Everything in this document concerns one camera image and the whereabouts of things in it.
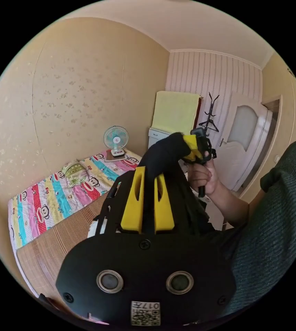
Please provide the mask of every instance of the screw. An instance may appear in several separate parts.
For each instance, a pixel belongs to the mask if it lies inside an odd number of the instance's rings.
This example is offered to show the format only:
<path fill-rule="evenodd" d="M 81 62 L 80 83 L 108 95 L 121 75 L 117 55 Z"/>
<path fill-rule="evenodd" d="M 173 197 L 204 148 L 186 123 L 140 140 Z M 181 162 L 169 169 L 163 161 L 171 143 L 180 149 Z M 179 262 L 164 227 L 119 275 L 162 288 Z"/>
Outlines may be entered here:
<path fill-rule="evenodd" d="M 147 240 L 147 239 L 143 239 L 142 241 L 140 241 L 139 247 L 141 249 L 149 249 L 150 248 L 150 241 Z"/>
<path fill-rule="evenodd" d="M 68 303 L 72 303 L 73 302 L 73 296 L 70 293 L 67 293 L 67 292 L 63 293 L 63 298 Z"/>
<path fill-rule="evenodd" d="M 217 300 L 217 304 L 219 306 L 222 306 L 223 304 L 225 304 L 226 302 L 226 297 L 224 295 L 222 295 L 218 300 Z"/>

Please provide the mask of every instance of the fan base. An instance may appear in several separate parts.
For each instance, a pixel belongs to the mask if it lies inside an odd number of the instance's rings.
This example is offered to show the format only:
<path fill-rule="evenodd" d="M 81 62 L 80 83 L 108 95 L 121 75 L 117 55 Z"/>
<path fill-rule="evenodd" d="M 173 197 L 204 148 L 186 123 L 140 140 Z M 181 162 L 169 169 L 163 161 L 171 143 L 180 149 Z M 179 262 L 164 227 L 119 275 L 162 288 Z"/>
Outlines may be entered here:
<path fill-rule="evenodd" d="M 114 158 L 120 158 L 125 155 L 125 151 L 123 149 L 112 149 L 111 150 L 111 155 Z"/>

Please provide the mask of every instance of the handle grip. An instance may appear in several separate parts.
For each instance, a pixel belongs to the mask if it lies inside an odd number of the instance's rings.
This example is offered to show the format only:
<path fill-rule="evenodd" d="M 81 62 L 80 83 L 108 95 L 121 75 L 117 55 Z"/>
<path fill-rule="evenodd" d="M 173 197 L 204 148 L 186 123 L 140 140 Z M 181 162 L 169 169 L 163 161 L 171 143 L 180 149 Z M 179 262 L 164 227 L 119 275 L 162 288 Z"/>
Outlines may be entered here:
<path fill-rule="evenodd" d="M 199 198 L 204 198 L 206 195 L 206 188 L 204 186 L 199 187 Z"/>

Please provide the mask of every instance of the door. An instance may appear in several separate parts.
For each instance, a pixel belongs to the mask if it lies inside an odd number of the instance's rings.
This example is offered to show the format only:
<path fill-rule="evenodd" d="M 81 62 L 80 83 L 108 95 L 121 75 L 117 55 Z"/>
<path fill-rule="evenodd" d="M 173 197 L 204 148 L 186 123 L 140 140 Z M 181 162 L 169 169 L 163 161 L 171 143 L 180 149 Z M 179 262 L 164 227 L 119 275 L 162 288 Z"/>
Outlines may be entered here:
<path fill-rule="evenodd" d="M 214 160 L 220 181 L 237 191 L 255 165 L 267 137 L 272 112 L 259 102 L 232 92 Z"/>

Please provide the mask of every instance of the electric fan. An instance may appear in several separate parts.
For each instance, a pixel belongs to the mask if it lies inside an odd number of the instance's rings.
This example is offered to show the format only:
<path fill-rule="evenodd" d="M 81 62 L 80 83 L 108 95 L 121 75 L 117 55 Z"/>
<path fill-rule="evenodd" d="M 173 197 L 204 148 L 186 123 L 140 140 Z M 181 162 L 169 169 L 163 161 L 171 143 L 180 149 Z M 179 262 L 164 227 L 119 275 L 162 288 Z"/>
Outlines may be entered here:
<path fill-rule="evenodd" d="M 103 141 L 111 149 L 112 156 L 118 158 L 125 154 L 123 147 L 128 142 L 128 133 L 123 127 L 113 126 L 104 133 Z"/>

